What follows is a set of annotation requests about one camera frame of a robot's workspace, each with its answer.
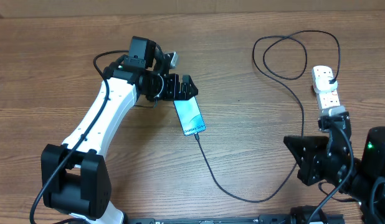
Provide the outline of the blue Galaxy smartphone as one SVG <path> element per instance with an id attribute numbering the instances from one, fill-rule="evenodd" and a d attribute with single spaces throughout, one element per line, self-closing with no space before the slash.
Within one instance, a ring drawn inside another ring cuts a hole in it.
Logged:
<path id="1" fill-rule="evenodd" d="M 177 100 L 173 103 L 185 136 L 206 130 L 206 125 L 195 96 L 189 100 Z"/>

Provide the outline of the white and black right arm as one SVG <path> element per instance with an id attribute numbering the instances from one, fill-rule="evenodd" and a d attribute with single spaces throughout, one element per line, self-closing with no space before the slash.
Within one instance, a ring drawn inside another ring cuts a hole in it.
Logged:
<path id="1" fill-rule="evenodd" d="M 361 204 L 365 223 L 385 223 L 385 126 L 368 132 L 361 159 L 351 157 L 348 135 L 331 128 L 326 136 L 285 136 L 284 144 L 307 186 L 322 180 Z"/>

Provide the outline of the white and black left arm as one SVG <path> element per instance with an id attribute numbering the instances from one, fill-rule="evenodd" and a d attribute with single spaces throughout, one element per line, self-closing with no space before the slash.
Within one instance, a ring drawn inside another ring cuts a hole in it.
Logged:
<path id="1" fill-rule="evenodd" d="M 119 50 L 118 58 L 99 70 L 100 92 L 81 123 L 62 144 L 49 144 L 41 154 L 42 189 L 36 202 L 68 215 L 70 223 L 126 223 L 126 215 L 110 201 L 105 158 L 138 98 L 172 101 L 186 136 L 206 128 L 197 87 L 190 76 L 174 73 L 178 59 L 152 40 L 133 37 L 129 49 Z"/>

